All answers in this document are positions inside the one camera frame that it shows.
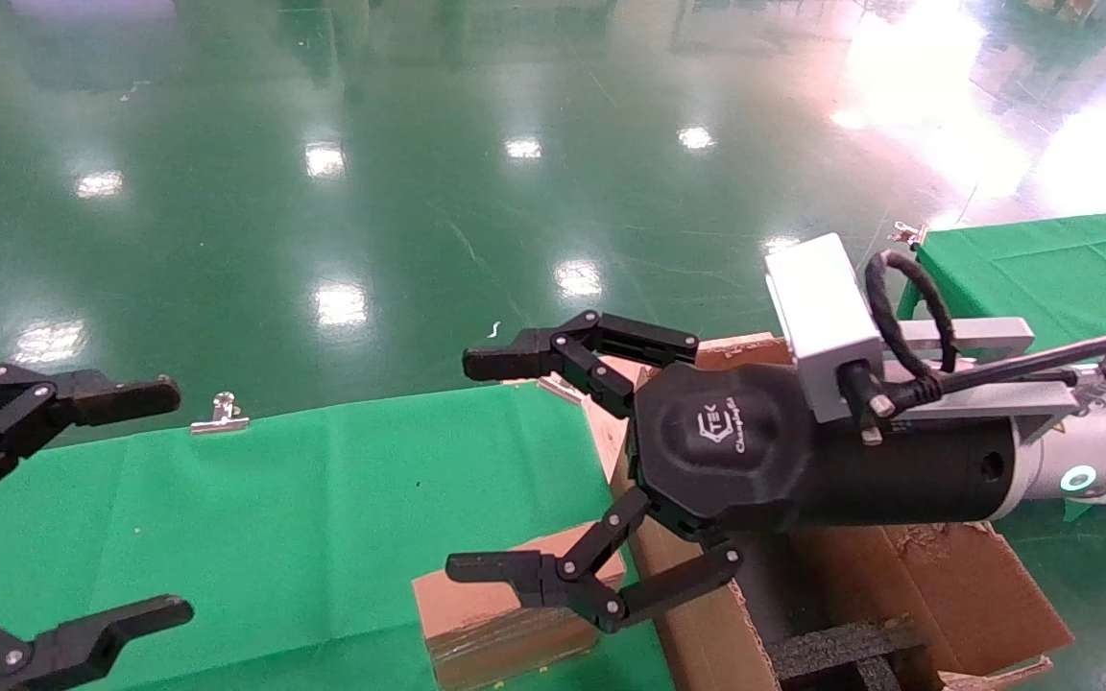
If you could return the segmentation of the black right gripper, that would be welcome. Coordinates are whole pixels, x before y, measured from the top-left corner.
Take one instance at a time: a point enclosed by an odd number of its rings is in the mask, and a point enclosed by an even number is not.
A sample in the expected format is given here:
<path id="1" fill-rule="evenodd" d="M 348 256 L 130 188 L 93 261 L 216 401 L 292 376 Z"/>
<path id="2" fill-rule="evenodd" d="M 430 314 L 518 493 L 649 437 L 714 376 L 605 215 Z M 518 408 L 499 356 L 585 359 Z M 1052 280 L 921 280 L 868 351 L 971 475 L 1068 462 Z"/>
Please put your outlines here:
<path id="1" fill-rule="evenodd" d="M 568 608 L 615 634 L 719 589 L 742 564 L 721 542 L 622 589 L 601 582 L 599 569 L 650 513 L 680 536 L 972 522 L 995 516 L 1013 486 L 1009 420 L 914 420 L 868 444 L 847 420 L 817 421 L 793 368 L 705 370 L 688 365 L 698 346 L 692 333 L 588 310 L 557 327 L 519 331 L 500 348 L 465 349 L 470 380 L 559 373 L 614 418 L 633 415 L 632 475 L 641 488 L 615 500 L 565 555 L 451 554 L 447 576 L 507 584 L 524 608 Z M 671 367 L 634 394 L 602 355 Z"/>

